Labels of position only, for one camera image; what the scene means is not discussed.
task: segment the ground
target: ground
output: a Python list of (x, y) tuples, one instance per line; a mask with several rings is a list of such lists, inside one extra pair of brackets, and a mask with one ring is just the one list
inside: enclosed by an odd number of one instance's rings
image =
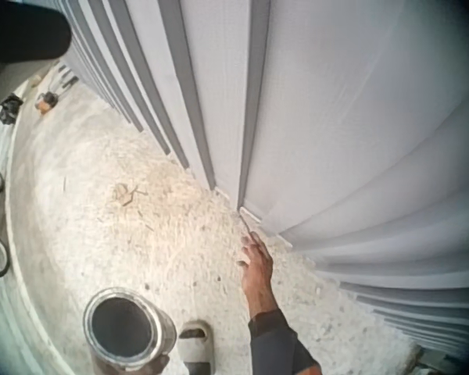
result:
[[(243, 226), (227, 199), (202, 189), (149, 132), (139, 134), (82, 83), (43, 117), (35, 97), (16, 125), (6, 212), (11, 274), (24, 319), (49, 348), (46, 361), (57, 373), (90, 373), (84, 307), (101, 289), (120, 286), (177, 326), (209, 322), (217, 373), (250, 373), (249, 316), (235, 264)], [(117, 199), (122, 185), (134, 191), (127, 205)], [(274, 257), (280, 307), (324, 373), (402, 373), (413, 347), (401, 333), (317, 277), (281, 239), (261, 235)], [(186, 373), (176, 350), (165, 373)]]

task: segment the metal can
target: metal can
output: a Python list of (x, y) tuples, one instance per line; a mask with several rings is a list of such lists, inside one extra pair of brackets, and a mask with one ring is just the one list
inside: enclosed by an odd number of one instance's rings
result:
[(111, 287), (84, 311), (84, 333), (95, 365), (133, 372), (170, 353), (177, 340), (172, 319), (133, 291)]

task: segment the slide sandal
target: slide sandal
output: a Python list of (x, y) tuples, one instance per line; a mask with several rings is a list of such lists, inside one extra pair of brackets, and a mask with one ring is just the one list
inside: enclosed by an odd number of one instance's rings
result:
[(210, 326), (201, 321), (187, 322), (177, 339), (177, 349), (189, 375), (213, 375), (213, 335)]

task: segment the black sleeve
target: black sleeve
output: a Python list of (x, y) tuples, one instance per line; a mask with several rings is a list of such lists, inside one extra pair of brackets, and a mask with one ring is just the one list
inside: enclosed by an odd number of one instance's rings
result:
[(249, 322), (253, 375), (290, 375), (319, 364), (304, 348), (280, 309)]

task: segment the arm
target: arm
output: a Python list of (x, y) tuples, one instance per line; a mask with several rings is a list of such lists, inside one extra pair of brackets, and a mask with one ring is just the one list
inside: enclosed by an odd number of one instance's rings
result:
[(249, 303), (253, 375), (321, 375), (319, 364), (297, 339), (278, 308), (271, 287), (273, 259), (259, 236), (244, 237), (242, 251), (250, 263), (243, 268), (242, 286)]

